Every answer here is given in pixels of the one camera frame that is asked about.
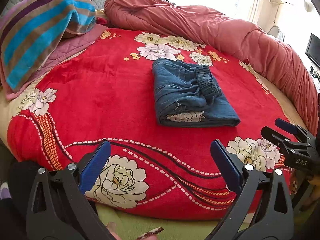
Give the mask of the right hand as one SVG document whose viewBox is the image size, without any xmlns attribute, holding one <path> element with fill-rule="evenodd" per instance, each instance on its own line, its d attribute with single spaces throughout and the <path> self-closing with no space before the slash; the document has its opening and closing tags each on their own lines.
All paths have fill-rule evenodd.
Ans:
<svg viewBox="0 0 320 240">
<path fill-rule="evenodd" d="M 295 170 L 290 178 L 293 208 L 309 207 L 319 201 L 319 174 Z"/>
</svg>

